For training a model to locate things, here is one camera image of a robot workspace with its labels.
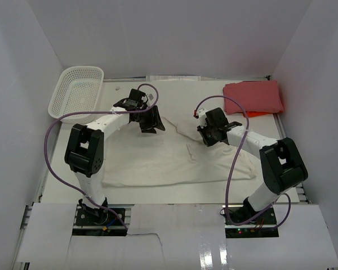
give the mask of red towel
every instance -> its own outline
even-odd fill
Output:
[[[276,80],[230,83],[223,88],[223,94],[238,101],[249,117],[284,111]],[[242,112],[241,108],[227,99],[225,111],[226,114]]]

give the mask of white floor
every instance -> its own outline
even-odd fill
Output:
[[[196,105],[210,95],[221,95],[223,86],[237,81],[204,81],[204,82],[151,82],[159,91],[159,112],[162,115],[179,116],[192,115]],[[139,82],[110,82],[104,83],[100,110],[109,110],[118,100],[128,96],[131,88],[137,88]],[[142,91],[153,93],[149,87]],[[223,107],[221,98],[208,100],[203,106],[208,109]],[[244,123],[245,118],[238,114],[229,116],[229,121]],[[69,166],[64,163],[64,153],[72,125],[63,124],[52,158],[52,167],[57,174],[67,182],[78,186],[78,181]],[[272,115],[265,115],[250,119],[250,129],[264,136],[280,138],[278,128]],[[260,161],[254,156],[251,161],[259,172],[256,179],[232,181],[229,202],[241,203],[256,190],[263,182]],[[110,204],[222,204],[224,203],[226,182],[180,184],[164,187],[110,187],[105,188],[105,194]],[[296,190],[289,190],[288,194],[294,203],[299,202]],[[77,202],[81,194],[64,186],[52,175],[48,175],[42,202],[60,203]],[[279,202],[286,203],[285,198]]]

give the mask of black bracket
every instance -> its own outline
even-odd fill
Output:
[[[114,107],[124,108],[127,111],[145,110],[148,108],[146,104],[148,100],[144,102],[146,94],[140,90],[132,89],[129,94],[129,98],[120,100]],[[130,114],[130,122],[138,122],[142,133],[154,133],[157,131],[155,128],[165,131],[165,127],[160,119],[158,106],[153,106],[149,111],[141,112],[139,114]]]
[[[83,203],[83,199],[79,200],[79,205],[83,209],[83,211],[89,215],[90,219],[93,221],[100,221],[104,217],[104,209],[103,208],[91,208]],[[102,206],[108,207],[108,201],[105,198]]]
[[[239,122],[229,123],[221,108],[216,108],[206,112],[205,127],[198,126],[197,131],[201,134],[203,142],[206,146],[212,146],[217,142],[228,144],[226,133],[232,128],[242,125]]]
[[[308,178],[308,171],[299,151],[290,138],[278,140],[271,146],[259,150],[264,183],[274,194],[281,194]]]
[[[80,172],[86,177],[97,173],[104,162],[104,133],[86,125],[74,125],[64,160],[73,172]]]
[[[246,221],[253,217],[258,212],[255,212],[253,210],[253,207],[250,205],[248,198],[246,198],[243,202],[243,206],[241,207],[229,207],[229,214],[230,219],[235,223],[240,223],[243,221]],[[224,209],[221,210],[220,215],[225,217],[225,224],[231,225],[229,222],[229,219],[227,218]],[[259,217],[254,219],[252,222],[256,222],[258,220],[261,220],[262,218],[265,218],[266,225],[275,225],[277,224],[277,220],[275,219],[275,214],[273,208],[269,208],[267,211],[262,213]]]

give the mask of white table surface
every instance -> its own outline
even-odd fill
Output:
[[[159,91],[158,107],[161,115],[180,116],[183,114],[193,115],[196,105],[207,96],[222,95],[223,87],[227,83],[239,81],[203,81],[203,82],[150,82]],[[110,110],[118,100],[128,96],[132,88],[137,88],[140,82],[106,82],[104,83],[103,95],[99,110]],[[152,93],[149,87],[142,87],[142,91]],[[224,107],[221,98],[213,98],[206,101],[204,107],[214,109]],[[231,115],[229,121],[245,123],[241,114]],[[60,129],[57,144],[54,149],[51,165],[54,171],[65,181],[79,186],[78,180],[69,166],[64,163],[64,154],[68,143],[71,124],[63,124]],[[278,128],[273,115],[258,116],[250,119],[250,129],[264,136],[280,138]],[[251,156],[258,176],[255,179],[236,180],[230,184],[229,202],[232,204],[242,203],[262,183],[260,160]],[[164,187],[108,187],[104,193],[109,204],[222,204],[224,203],[226,182],[180,184],[177,186]],[[299,202],[295,188],[288,191],[293,203]],[[43,203],[73,203],[81,198],[81,194],[61,184],[51,174],[46,179],[43,191]],[[286,203],[281,197],[280,203]]]
[[[59,208],[52,208],[54,212],[61,212]],[[190,208],[182,208],[180,213],[173,214],[175,218],[170,219],[167,225],[168,231],[163,226],[160,218],[155,216],[151,219],[141,219],[139,223],[145,223],[147,227],[156,228],[154,234],[145,235],[127,235],[125,237],[101,237],[101,236],[71,236],[69,247],[65,244],[68,252],[56,253],[57,258],[45,257],[47,253],[52,253],[52,248],[57,242],[47,241],[41,246],[43,255],[40,258],[32,257],[30,260],[30,270],[51,270],[51,269],[75,269],[75,270],[99,270],[108,269],[218,269],[216,262],[218,257],[214,252],[221,246],[226,245],[225,250],[220,252],[221,257],[225,258],[229,269],[245,270],[325,270],[331,267],[338,267],[338,259],[333,247],[326,222],[322,216],[318,205],[297,204],[292,206],[288,220],[278,229],[279,237],[274,238],[230,238],[223,239],[221,243],[220,236],[224,233],[213,220],[206,222],[208,218],[216,214],[216,211],[209,211],[200,219],[194,218]],[[275,205],[274,210],[277,220],[282,220],[287,212],[286,205]],[[183,222],[191,224],[179,226]],[[46,227],[59,228],[56,224],[49,222]],[[187,228],[189,236],[184,234]],[[187,241],[192,238],[191,233],[197,233],[201,230],[203,233],[200,242],[206,243],[201,249],[194,243],[188,245]],[[206,254],[207,260],[204,262],[213,262],[214,267],[201,267],[199,259],[203,251],[209,251]],[[65,260],[65,266],[60,264],[62,258]],[[180,265],[193,266],[187,268],[174,267],[168,268],[172,262],[178,262]]]

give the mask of small white object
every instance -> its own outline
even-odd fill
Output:
[[[110,111],[111,111],[114,115],[118,115],[117,112],[114,110],[114,108],[112,108]]]
[[[95,66],[73,66],[65,69],[52,94],[48,112],[59,118],[76,111],[95,111],[99,107],[104,72]],[[61,120],[63,123],[86,124],[95,115],[73,115]]]
[[[201,126],[201,128],[204,128],[204,127],[206,127],[207,126],[207,122],[206,122],[206,118],[207,118],[207,115],[206,115],[206,112],[207,112],[208,110],[207,109],[200,109],[200,110],[198,110],[198,112],[197,112],[197,115],[198,115],[198,117],[199,117],[199,123],[200,123],[200,126]]]
[[[172,82],[176,80],[199,81],[201,80],[201,76],[161,76],[161,75],[146,76],[147,82],[155,82],[155,81]]]

